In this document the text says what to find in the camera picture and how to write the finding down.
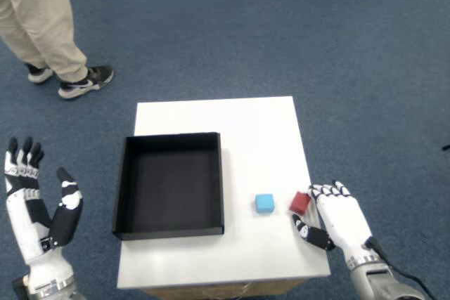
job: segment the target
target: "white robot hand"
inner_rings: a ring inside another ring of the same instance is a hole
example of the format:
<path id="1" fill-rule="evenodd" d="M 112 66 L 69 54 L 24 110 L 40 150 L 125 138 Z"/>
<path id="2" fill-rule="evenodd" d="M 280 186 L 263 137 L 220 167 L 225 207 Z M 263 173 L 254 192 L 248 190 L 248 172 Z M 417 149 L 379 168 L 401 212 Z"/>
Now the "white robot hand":
<path id="1" fill-rule="evenodd" d="M 424 300 L 420 292 L 399 283 L 391 268 L 418 281 L 420 286 L 431 294 L 417 277 L 390 265 L 372 237 L 359 203 L 341 182 L 312 185 L 308 193 L 316 201 L 326 231 L 308 226 L 297 214 L 292 215 L 294 224 L 300 236 L 307 242 L 325 250 L 334 246 L 343 250 L 350 276 L 361 300 Z"/>
<path id="2" fill-rule="evenodd" d="M 67 287 L 75 288 L 72 267 L 61 247 L 72 240 L 83 199 L 74 179 L 59 168 L 62 201 L 50 219 L 37 180 L 44 157 L 41 145 L 27 138 L 16 156 L 17 149 L 17 140 L 12 138 L 5 157 L 6 207 L 20 252 L 30 267 L 23 286 L 30 296 L 46 299 Z"/>
<path id="3" fill-rule="evenodd" d="M 358 201 L 341 182 L 312 185 L 309 194 L 316 201 L 330 238 L 343 250 L 347 264 L 351 259 L 375 254 L 364 246 L 372 232 Z"/>

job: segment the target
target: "blue cube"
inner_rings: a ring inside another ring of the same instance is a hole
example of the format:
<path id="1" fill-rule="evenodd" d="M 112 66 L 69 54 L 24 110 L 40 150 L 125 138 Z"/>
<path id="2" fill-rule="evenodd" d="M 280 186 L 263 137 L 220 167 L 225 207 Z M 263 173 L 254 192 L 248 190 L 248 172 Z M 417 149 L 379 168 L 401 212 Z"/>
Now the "blue cube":
<path id="1" fill-rule="evenodd" d="M 256 195 L 256 211 L 258 214 L 270 214 L 274 209 L 274 196 L 271 193 Z"/>

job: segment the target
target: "blue carpet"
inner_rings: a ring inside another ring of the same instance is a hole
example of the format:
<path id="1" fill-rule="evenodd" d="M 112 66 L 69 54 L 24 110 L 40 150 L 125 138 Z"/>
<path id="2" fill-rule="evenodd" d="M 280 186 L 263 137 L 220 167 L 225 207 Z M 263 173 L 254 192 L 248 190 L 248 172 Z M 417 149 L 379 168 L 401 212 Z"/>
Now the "blue carpet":
<path id="1" fill-rule="evenodd" d="M 111 234 L 122 139 L 139 101 L 295 98 L 311 179 L 344 181 L 385 251 L 441 298 L 450 275 L 450 0 L 72 0 L 90 65 L 117 76 L 65 102 L 34 86 L 0 43 L 0 145 L 44 144 L 41 195 L 55 171 L 76 176 L 85 205 L 65 249 L 88 299 L 147 299 L 116 289 Z M 27 272 L 0 203 L 0 299 Z M 356 299 L 343 256 L 332 275 L 265 299 Z"/>

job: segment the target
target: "wooden base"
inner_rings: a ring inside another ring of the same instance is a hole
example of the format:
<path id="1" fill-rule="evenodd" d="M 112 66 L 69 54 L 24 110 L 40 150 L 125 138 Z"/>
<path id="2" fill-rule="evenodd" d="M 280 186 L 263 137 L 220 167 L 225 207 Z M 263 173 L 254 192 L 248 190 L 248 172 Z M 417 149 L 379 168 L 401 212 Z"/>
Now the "wooden base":
<path id="1" fill-rule="evenodd" d="M 204 285 L 195 287 L 173 287 L 164 289 L 142 289 L 160 300 L 231 299 L 240 296 L 284 294 L 307 279 L 274 280 L 237 284 Z"/>

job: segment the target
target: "person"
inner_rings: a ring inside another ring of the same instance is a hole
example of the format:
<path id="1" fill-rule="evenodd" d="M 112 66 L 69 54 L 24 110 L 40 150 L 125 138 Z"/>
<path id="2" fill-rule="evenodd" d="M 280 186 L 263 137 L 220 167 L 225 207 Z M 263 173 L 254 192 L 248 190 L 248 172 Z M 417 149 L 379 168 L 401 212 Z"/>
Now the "person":
<path id="1" fill-rule="evenodd" d="M 0 0 L 3 41 L 26 64 L 31 82 L 41 84 L 56 73 L 65 99 L 99 90 L 114 76 L 109 65 L 86 66 L 73 34 L 69 0 Z"/>

